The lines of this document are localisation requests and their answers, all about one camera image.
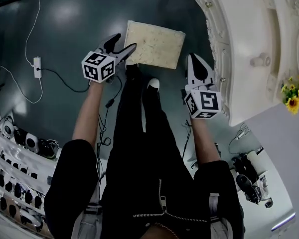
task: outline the plug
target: plug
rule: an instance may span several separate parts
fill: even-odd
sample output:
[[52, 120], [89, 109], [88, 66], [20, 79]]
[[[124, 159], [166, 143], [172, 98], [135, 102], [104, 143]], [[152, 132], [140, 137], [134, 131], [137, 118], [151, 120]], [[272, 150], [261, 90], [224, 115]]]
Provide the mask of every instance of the plug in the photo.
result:
[[42, 77], [40, 57], [36, 57], [33, 59], [33, 69], [34, 69], [34, 77], [40, 79]]

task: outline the white knob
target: white knob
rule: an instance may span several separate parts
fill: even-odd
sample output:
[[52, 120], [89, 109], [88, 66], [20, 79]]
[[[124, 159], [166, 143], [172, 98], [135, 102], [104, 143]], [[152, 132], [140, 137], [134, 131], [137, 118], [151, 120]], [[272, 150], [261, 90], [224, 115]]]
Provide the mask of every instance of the white knob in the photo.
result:
[[250, 60], [250, 65], [253, 67], [257, 66], [270, 66], [271, 58], [268, 53], [261, 53], [259, 57]]

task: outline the white cable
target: white cable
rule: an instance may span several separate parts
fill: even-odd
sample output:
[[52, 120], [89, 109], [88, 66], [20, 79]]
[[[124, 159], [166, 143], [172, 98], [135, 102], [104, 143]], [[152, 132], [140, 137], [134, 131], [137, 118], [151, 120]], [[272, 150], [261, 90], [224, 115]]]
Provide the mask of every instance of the white cable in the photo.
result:
[[43, 88], [42, 88], [41, 79], [39, 79], [39, 81], [40, 81], [40, 86], [41, 86], [41, 96], [40, 96], [40, 99], [39, 99], [38, 101], [32, 102], [31, 100], [29, 100], [29, 99], [23, 94], [23, 92], [22, 92], [22, 90], [21, 90], [21, 88], [20, 88], [18, 82], [16, 82], [15, 78], [13, 77], [13, 74], [12, 74], [6, 67], [4, 67], [4, 66], [2, 66], [2, 65], [0, 65], [0, 67], [2, 67], [3, 69], [5, 69], [7, 72], [9, 72], [9, 73], [11, 74], [11, 76], [12, 76], [14, 82], [16, 83], [16, 86], [18, 87], [20, 93], [21, 93], [21, 94], [23, 95], [23, 97], [24, 97], [25, 99], [27, 99], [30, 103], [32, 103], [32, 104], [36, 104], [36, 103], [38, 103], [38, 102], [42, 99], [42, 96], [43, 96]]
[[27, 55], [26, 55], [26, 50], [27, 50], [27, 43], [28, 43], [28, 40], [29, 40], [29, 38], [30, 38], [30, 36], [31, 36], [31, 34], [32, 34], [32, 31], [33, 31], [33, 29], [34, 29], [34, 26], [35, 26], [35, 24], [36, 24], [36, 20], [38, 19], [40, 10], [41, 10], [41, 2], [40, 2], [40, 0], [39, 0], [39, 10], [38, 10], [38, 13], [36, 14], [35, 21], [34, 21], [34, 24], [33, 24], [32, 29], [31, 29], [31, 31], [30, 31], [30, 34], [29, 34], [28, 38], [27, 38], [26, 41], [25, 41], [25, 59], [28, 61], [28, 63], [29, 63], [30, 66], [32, 66], [32, 67], [34, 67], [34, 65], [32, 65], [31, 62], [28, 60]]

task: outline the ornate white furniture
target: ornate white furniture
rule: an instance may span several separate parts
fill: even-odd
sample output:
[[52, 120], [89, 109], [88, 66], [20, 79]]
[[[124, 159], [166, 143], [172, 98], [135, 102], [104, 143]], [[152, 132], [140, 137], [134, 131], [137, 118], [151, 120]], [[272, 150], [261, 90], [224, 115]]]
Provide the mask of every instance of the ornate white furniture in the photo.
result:
[[281, 102], [299, 75], [299, 0], [196, 0], [215, 60], [223, 113], [234, 126]]

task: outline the white cube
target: white cube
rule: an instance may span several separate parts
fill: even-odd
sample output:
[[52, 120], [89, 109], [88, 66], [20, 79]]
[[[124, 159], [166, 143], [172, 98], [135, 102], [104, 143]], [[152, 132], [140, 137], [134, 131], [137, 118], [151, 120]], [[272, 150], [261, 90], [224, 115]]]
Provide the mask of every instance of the white cube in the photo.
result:
[[220, 92], [190, 90], [184, 100], [193, 119], [211, 119], [221, 112]]
[[90, 51], [82, 60], [82, 69], [85, 78], [102, 82], [115, 74], [115, 58]]

